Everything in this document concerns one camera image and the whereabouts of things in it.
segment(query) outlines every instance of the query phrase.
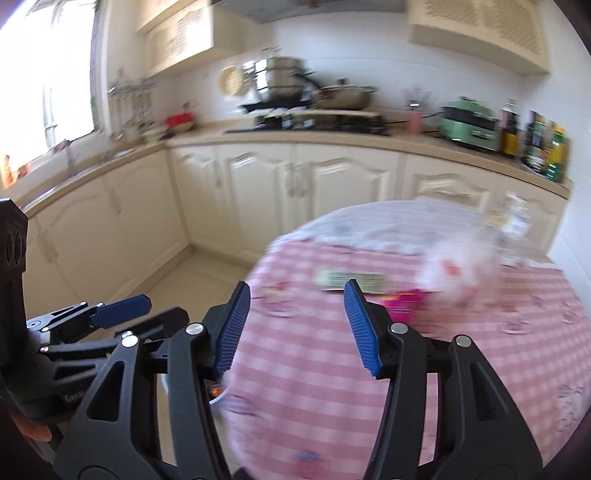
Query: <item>stove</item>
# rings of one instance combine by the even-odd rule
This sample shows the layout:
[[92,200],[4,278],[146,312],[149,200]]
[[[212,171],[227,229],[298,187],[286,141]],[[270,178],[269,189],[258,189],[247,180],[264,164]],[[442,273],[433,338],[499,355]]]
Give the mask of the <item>stove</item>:
[[314,130],[366,135],[389,135],[380,113],[306,108],[276,109],[254,117],[252,127],[225,133],[252,131]]

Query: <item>beige countertop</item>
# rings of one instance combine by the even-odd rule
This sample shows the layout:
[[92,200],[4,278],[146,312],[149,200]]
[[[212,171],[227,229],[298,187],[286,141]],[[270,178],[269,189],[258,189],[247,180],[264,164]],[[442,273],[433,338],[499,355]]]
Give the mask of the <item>beige countertop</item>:
[[188,132],[167,141],[169,147],[187,145],[208,145],[228,143],[308,143],[345,145],[350,147],[379,148],[425,157],[440,158],[472,167],[500,173],[517,180],[531,183],[537,187],[569,199],[572,182],[566,179],[563,183],[555,183],[538,175],[518,161],[510,160],[499,154],[482,153],[470,150],[442,138],[429,135],[410,135],[393,129],[392,135],[360,135],[341,132],[318,131],[254,131],[239,133],[223,133],[229,128],[239,128],[235,122],[221,122],[217,125],[205,126],[194,132]]
[[378,135],[359,135],[340,132],[317,131],[257,131],[240,133],[223,133],[229,128],[240,128],[243,121],[220,122],[179,135],[167,141],[151,145],[130,146],[133,152],[122,155],[113,160],[100,162],[100,157],[93,157],[80,163],[79,173],[71,178],[51,179],[46,182],[34,200],[26,203],[22,208],[29,218],[54,203],[59,198],[79,188],[105,173],[135,161],[143,156],[163,150],[167,147],[182,147],[189,145],[211,145],[228,143],[308,143],[345,145],[350,147],[379,148],[404,152],[426,157],[440,158],[465,165],[483,168],[517,180],[522,180],[555,193],[565,199],[570,198],[572,182],[566,179],[564,183],[554,183],[532,171],[522,164],[509,160],[501,155],[481,153],[469,150],[450,141],[434,138],[428,135],[410,135],[406,132],[393,130],[390,137]]
[[157,144],[139,145],[130,148],[133,148],[133,152],[127,155],[122,155],[118,158],[114,158],[113,160],[100,162],[100,157],[87,159],[77,165],[79,173],[73,177],[64,180],[53,179],[53,184],[56,185],[54,187],[51,187],[51,180],[49,180],[46,183],[49,188],[46,189],[44,193],[37,196],[31,202],[17,202],[17,204],[21,205],[22,203],[26,203],[26,205],[21,207],[21,209],[27,214],[29,218],[32,218],[44,208],[56,202],[68,193],[83,186],[85,183],[88,183],[111,170],[133,162],[138,158],[145,157],[146,155],[150,155],[151,153],[157,152],[159,150],[164,150],[166,148],[166,143],[160,142]]

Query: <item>green electric cooker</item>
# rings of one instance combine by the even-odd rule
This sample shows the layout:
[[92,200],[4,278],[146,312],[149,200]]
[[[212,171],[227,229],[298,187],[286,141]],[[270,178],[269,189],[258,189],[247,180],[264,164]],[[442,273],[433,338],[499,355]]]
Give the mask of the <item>green electric cooker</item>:
[[461,97],[443,107],[439,131],[455,142],[498,151],[500,142],[496,122],[491,109],[471,98]]

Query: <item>cooking pot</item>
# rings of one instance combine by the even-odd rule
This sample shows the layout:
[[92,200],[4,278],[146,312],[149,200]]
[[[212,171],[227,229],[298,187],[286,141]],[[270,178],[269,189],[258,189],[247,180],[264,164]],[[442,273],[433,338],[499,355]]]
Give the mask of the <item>cooking pot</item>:
[[328,110],[363,110],[370,106],[372,94],[379,90],[377,87],[350,85],[346,79],[340,79],[338,85],[323,87],[303,73],[293,72],[292,75],[311,83],[317,89],[312,93],[314,105]]
[[[278,51],[267,48],[263,53]],[[304,73],[303,60],[295,57],[268,55],[255,63],[254,85],[263,102],[285,100],[298,102],[304,93],[306,82],[293,73]]]

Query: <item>kitchen cabinet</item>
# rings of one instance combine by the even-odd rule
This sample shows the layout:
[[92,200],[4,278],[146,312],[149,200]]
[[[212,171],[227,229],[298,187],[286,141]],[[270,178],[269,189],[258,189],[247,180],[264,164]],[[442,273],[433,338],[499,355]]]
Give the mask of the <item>kitchen cabinet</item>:
[[149,278],[188,245],[174,200],[167,156],[156,152],[102,177],[134,271]]
[[501,177],[497,201],[501,202],[508,192],[514,192],[527,200],[531,226],[526,237],[542,252],[547,252],[558,230],[567,200],[524,181]]
[[289,144],[221,145],[219,158],[239,229],[239,256],[258,261],[271,241],[294,228],[293,148]]
[[409,0],[411,41],[482,58],[520,75],[549,73],[531,0]]
[[431,197],[490,211],[495,204],[499,175],[476,167],[408,155],[402,200]]
[[147,33],[188,7],[194,0],[136,0],[135,16],[138,33]]
[[191,242],[212,251],[235,252],[238,231],[217,147],[180,147],[170,153]]
[[137,286],[134,254],[126,248],[102,179],[68,193],[36,219],[76,301],[108,303],[124,298]]
[[246,19],[197,0],[145,36],[147,75],[177,74],[242,52]]
[[301,144],[295,158],[295,226],[340,208],[395,199],[397,152]]
[[22,276],[27,319],[74,305],[79,299],[56,265],[52,251],[37,223],[29,220],[27,232],[27,270]]

